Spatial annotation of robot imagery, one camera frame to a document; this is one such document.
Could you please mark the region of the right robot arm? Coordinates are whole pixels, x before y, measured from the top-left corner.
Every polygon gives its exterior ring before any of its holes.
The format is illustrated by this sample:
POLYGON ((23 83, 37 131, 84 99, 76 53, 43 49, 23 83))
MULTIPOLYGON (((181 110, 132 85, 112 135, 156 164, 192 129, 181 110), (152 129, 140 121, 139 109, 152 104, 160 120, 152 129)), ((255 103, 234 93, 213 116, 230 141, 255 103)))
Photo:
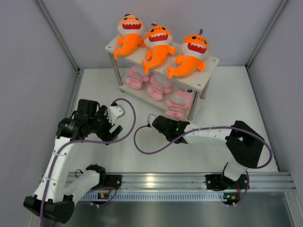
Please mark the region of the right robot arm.
POLYGON ((243 173, 258 167, 263 150, 263 138, 243 121, 232 126, 198 126, 176 121, 162 115, 148 116, 148 124, 175 144, 210 144, 226 148, 232 155, 220 175, 207 176, 207 188, 214 191, 245 188, 243 173))

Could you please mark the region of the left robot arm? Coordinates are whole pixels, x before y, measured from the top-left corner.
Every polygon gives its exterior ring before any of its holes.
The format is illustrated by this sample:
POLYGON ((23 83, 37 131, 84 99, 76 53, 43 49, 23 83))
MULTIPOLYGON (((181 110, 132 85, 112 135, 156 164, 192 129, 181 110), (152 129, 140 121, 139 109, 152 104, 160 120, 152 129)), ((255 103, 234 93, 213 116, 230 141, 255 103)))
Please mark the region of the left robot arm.
POLYGON ((33 195, 24 199, 24 207, 33 214, 65 224, 71 218, 79 200, 91 189, 110 187, 105 168, 90 164, 83 174, 66 186, 72 162, 78 153, 77 142, 85 142, 95 134, 99 142, 109 145, 122 131, 115 121, 125 114, 121 105, 110 107, 97 101, 82 99, 70 118, 58 124, 51 159, 33 195))

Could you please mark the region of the large orange shark plush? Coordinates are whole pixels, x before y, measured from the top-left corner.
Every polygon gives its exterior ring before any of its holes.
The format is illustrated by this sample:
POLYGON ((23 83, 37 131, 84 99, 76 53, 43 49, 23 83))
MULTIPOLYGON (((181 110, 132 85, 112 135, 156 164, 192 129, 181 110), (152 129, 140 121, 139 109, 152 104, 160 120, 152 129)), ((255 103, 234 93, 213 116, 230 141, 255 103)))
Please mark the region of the large orange shark plush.
POLYGON ((203 30, 198 34, 191 34, 185 37, 181 45, 182 54, 175 59, 178 67, 167 67, 168 78, 184 78, 193 74, 196 70, 205 69, 204 59, 209 54, 209 44, 203 36, 203 30))

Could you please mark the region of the pink striped plush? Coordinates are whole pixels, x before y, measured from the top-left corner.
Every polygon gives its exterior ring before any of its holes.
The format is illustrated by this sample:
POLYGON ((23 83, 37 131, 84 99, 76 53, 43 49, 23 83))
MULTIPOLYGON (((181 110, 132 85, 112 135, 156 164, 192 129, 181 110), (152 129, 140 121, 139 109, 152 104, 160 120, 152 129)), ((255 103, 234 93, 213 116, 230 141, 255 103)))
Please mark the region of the pink striped plush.
POLYGON ((158 74, 150 78, 150 85, 147 88, 148 95, 155 101, 163 100, 164 95, 171 92, 172 80, 158 74))

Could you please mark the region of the pink frog plush front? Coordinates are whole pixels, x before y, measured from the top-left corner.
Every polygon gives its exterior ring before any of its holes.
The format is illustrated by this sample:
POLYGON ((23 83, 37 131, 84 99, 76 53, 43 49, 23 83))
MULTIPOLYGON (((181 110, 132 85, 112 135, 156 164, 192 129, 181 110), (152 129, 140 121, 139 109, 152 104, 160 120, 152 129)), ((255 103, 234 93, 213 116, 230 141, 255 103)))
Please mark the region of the pink frog plush front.
POLYGON ((165 115, 178 120, 183 120, 186 111, 191 107, 193 100, 193 90, 179 89, 175 91, 171 98, 166 101, 168 110, 165 115))

